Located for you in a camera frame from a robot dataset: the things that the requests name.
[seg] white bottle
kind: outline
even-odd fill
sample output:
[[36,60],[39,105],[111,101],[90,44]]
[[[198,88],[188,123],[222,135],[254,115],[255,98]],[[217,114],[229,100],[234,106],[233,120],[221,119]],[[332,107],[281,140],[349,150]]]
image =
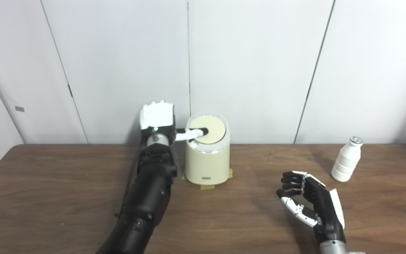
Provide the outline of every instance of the white bottle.
[[339,182],[347,182],[361,158],[361,146],[363,140],[360,137],[351,137],[349,142],[341,148],[335,165],[332,169],[332,176]]

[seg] container lid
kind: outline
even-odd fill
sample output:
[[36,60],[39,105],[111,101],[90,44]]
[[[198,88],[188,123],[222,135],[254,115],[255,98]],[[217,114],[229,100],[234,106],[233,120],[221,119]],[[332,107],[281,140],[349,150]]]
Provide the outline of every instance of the container lid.
[[227,132],[227,128],[221,119],[215,116],[199,116],[190,123],[191,129],[207,128],[208,134],[195,140],[202,144],[214,144],[219,142]]

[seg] robotic hand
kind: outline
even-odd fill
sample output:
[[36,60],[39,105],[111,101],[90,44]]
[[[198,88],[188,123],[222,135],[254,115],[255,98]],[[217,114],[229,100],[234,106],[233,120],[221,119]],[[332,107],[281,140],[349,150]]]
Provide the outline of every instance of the robotic hand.
[[[277,190],[277,195],[295,217],[313,228],[321,254],[347,254],[344,214],[337,190],[327,191],[323,183],[301,171],[283,173],[282,183],[282,189]],[[313,204],[314,210],[291,198],[295,195],[302,195]]]
[[[117,223],[97,254],[142,254],[167,209],[177,166],[169,145],[206,135],[208,129],[176,129],[173,104],[160,101],[140,111],[141,142],[129,173]],[[130,187],[137,165],[137,178]]]

